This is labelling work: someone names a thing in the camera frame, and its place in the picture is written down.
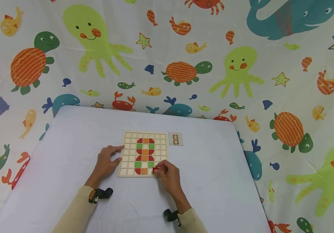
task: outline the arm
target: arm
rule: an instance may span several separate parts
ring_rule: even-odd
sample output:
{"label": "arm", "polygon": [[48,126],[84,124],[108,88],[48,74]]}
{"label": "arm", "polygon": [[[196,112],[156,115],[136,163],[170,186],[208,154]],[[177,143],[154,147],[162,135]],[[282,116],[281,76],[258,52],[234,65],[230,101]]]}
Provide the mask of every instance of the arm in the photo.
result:
{"label": "arm", "polygon": [[104,177],[113,173],[121,158],[111,161],[111,155],[120,152],[124,146],[103,148],[98,154],[97,164],[87,182],[82,186],[70,206],[54,227],[52,233],[82,233],[86,227],[89,217],[94,211],[96,204],[89,203],[89,199],[95,194],[94,189]]}
{"label": "arm", "polygon": [[187,233],[207,233],[201,219],[189,204],[180,184],[180,171],[170,162],[163,160],[156,165],[155,175],[159,177],[166,191],[171,194],[177,211],[180,223]]}

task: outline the blue whale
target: blue whale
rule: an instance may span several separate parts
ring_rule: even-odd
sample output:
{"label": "blue whale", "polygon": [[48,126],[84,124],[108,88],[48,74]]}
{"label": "blue whale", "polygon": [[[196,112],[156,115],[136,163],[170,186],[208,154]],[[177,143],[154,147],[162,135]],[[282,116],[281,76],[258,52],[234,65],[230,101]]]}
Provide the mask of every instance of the blue whale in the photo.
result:
{"label": "blue whale", "polygon": [[334,14],[334,0],[288,0],[265,20],[258,20],[256,13],[271,0],[250,0],[247,16],[248,28],[258,36],[278,40],[294,33],[318,28]]}
{"label": "blue whale", "polygon": [[54,101],[52,102],[51,98],[47,98],[47,103],[43,105],[41,108],[44,109],[43,113],[47,113],[49,108],[52,108],[53,117],[56,116],[58,110],[64,105],[75,105],[78,106],[80,103],[79,98],[72,94],[63,94],[57,96]]}
{"label": "blue whale", "polygon": [[260,159],[255,154],[255,152],[260,151],[261,147],[258,146],[257,139],[255,139],[255,142],[254,140],[251,140],[251,144],[252,144],[252,151],[244,150],[243,152],[245,153],[245,157],[247,160],[247,164],[250,168],[252,178],[258,181],[260,180],[263,174],[263,169],[262,169],[262,164],[260,162]]}
{"label": "blue whale", "polygon": [[[170,103],[171,106],[164,112],[162,115],[171,115],[171,116],[189,116],[192,113],[192,108],[188,105],[184,104],[175,104],[176,98],[171,99],[169,96],[166,97],[165,101],[166,103]],[[146,108],[150,111],[150,113],[155,113],[159,110],[159,107],[157,108],[151,108],[149,106],[146,106]]]}

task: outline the cartoon crab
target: cartoon crab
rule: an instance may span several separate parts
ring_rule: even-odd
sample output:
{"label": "cartoon crab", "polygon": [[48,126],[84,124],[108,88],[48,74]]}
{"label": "cartoon crab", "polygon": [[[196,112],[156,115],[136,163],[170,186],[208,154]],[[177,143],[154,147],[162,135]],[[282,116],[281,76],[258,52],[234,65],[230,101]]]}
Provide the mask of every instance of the cartoon crab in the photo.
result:
{"label": "cartoon crab", "polygon": [[228,118],[224,117],[224,116],[220,116],[221,114],[226,114],[228,113],[229,111],[227,111],[226,109],[222,110],[220,112],[220,114],[214,118],[214,120],[225,120],[225,121],[229,121],[229,122],[233,122],[237,119],[237,116],[233,116],[233,115],[230,115],[230,118],[231,120],[229,120]]}
{"label": "cartoon crab", "polygon": [[114,100],[113,101],[113,107],[112,109],[114,110],[123,110],[123,111],[136,111],[134,109],[132,109],[132,106],[135,105],[136,99],[132,96],[132,98],[127,97],[128,101],[130,101],[131,103],[133,103],[133,105],[131,105],[130,103],[126,102],[126,101],[119,101],[117,100],[117,98],[123,96],[123,93],[118,94],[118,91],[116,93],[114,93]]}
{"label": "cartoon crab", "polygon": [[19,171],[17,172],[17,175],[15,176],[15,178],[12,180],[12,182],[10,182],[10,177],[12,176],[12,170],[8,169],[8,173],[6,176],[2,176],[2,182],[4,184],[9,184],[12,186],[12,190],[14,189],[14,187],[16,186],[19,178],[22,176],[22,173],[25,171],[25,168],[27,167],[27,164],[30,162],[30,155],[27,152],[23,152],[21,154],[22,158],[20,158],[19,160],[17,160],[17,163],[21,163],[23,161],[25,161],[27,159],[27,161],[22,165],[22,167],[19,169]]}
{"label": "cartoon crab", "polygon": [[224,10],[224,4],[220,0],[186,0],[184,5],[186,5],[188,2],[192,1],[189,3],[188,8],[192,6],[193,3],[195,3],[198,7],[203,8],[203,9],[208,9],[211,8],[211,15],[214,14],[214,7],[216,8],[216,14],[219,14],[219,7],[217,6],[220,4],[221,10]]}

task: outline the grid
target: grid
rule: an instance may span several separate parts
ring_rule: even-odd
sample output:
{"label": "grid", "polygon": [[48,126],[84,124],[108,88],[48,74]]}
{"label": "grid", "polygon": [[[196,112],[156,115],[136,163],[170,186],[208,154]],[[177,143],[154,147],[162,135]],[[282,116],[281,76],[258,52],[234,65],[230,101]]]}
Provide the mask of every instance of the grid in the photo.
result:
{"label": "grid", "polygon": [[167,160],[165,133],[125,132],[118,177],[153,177],[153,167]]}
{"label": "grid", "polygon": [[181,133],[171,133],[169,132],[169,142],[170,146],[182,146],[183,144],[183,136]]}

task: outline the table surface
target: table surface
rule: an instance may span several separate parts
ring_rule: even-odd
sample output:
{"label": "table surface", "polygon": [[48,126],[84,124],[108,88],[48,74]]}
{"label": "table surface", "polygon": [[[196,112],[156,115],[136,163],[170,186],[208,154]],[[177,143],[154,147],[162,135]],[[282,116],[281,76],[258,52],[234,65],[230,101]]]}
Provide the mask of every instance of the table surface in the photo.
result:
{"label": "table surface", "polygon": [[[182,133],[183,146],[168,146],[169,161],[209,232],[269,232],[232,123],[81,106],[62,107],[52,121],[0,213],[0,232],[51,232],[101,148],[121,145],[126,130]],[[108,187],[114,193],[99,201],[86,232],[179,232],[164,220],[175,205],[157,178],[114,172],[100,185]]]}

